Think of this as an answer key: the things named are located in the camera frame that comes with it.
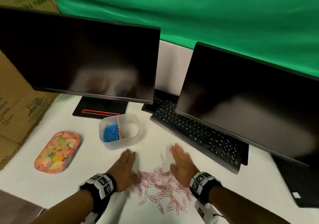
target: computer monitor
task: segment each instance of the computer monitor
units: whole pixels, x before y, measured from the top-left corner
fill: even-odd
[[[85,108],[96,112],[109,111],[92,97],[153,103],[160,28],[10,7],[0,14],[0,49],[35,90],[89,97]]]
[[[317,77],[197,43],[175,112],[318,168]]]

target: keyboard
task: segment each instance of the keyboard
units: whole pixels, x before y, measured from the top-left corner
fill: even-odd
[[[234,174],[241,164],[248,164],[249,145],[175,113],[176,104],[165,101],[151,116],[151,121],[173,133],[207,157]]]

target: green backdrop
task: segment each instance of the green backdrop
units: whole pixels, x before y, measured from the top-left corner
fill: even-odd
[[[61,13],[161,28],[161,39],[197,41],[319,76],[319,0],[56,0]]]

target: hand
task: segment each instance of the hand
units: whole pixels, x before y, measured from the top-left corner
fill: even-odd
[[[185,153],[178,143],[175,143],[171,150],[176,162],[176,165],[171,164],[171,171],[182,186],[189,187],[192,177],[200,171],[193,163],[189,153]]]
[[[136,181],[137,174],[132,174],[134,161],[135,152],[131,153],[129,149],[126,149],[115,164],[106,172],[115,179],[116,192],[126,190]]]

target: forearm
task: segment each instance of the forearm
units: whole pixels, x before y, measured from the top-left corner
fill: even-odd
[[[222,186],[211,189],[209,202],[230,224],[289,224],[269,210]]]
[[[80,224],[93,210],[89,191],[80,190],[51,207],[30,224]]]

